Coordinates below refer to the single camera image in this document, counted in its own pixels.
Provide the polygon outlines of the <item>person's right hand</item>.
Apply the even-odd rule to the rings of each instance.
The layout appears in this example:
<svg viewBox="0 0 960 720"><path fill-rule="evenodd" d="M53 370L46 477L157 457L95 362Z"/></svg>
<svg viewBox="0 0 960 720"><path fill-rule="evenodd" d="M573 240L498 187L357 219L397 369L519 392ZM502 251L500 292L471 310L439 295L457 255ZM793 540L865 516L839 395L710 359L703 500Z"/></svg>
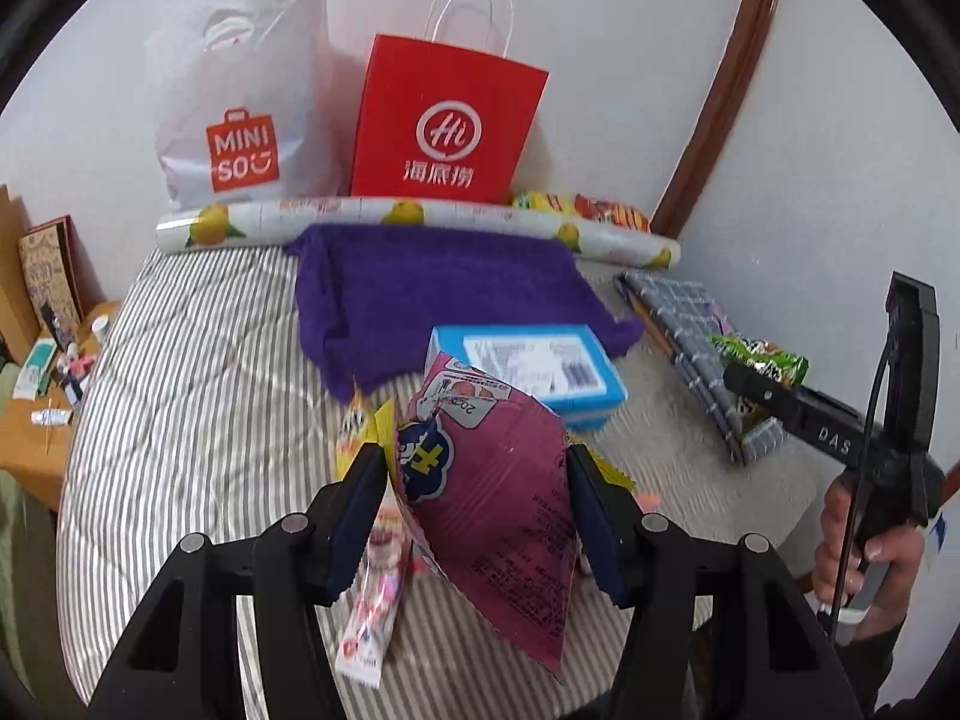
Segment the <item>person's right hand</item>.
<svg viewBox="0 0 960 720"><path fill-rule="evenodd" d="M839 561L843 557L844 527L851 502L850 489L846 488L841 478L836 478L828 486L823 498L820 516L822 541L815 550L812 569L812 589L823 603L830 603L835 593ZM843 600L864 589L866 567L889 566L871 609L853 634L854 640L872 639L893 631L905 622L913 587L923 564L924 544L924 533L916 525L907 523L869 539L864 553L850 549L841 589Z"/></svg>

